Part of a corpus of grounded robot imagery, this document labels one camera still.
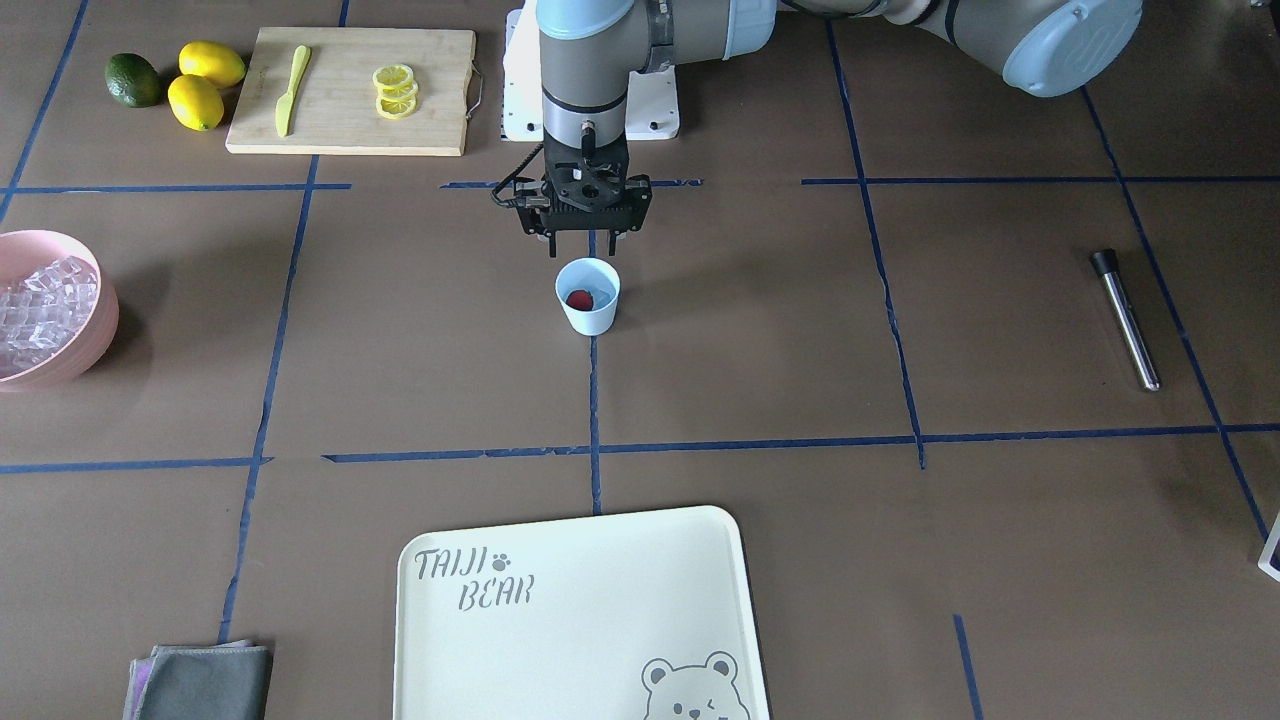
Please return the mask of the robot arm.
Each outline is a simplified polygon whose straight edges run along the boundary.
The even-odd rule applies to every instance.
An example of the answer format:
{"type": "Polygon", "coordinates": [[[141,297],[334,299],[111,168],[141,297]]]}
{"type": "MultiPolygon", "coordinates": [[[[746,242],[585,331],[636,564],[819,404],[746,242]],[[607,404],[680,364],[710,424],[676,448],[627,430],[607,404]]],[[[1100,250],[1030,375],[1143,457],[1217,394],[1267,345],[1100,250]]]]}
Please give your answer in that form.
{"type": "MultiPolygon", "coordinates": [[[[527,1],[509,13],[503,132],[531,141],[539,177],[512,170],[492,192],[556,254],[563,231],[641,229],[652,182],[628,142],[678,131],[675,68],[765,46],[777,1],[527,1]]],[[[1134,36],[1140,1],[794,1],[824,20],[882,18],[924,29],[1036,97],[1106,69],[1134,36]]]]}

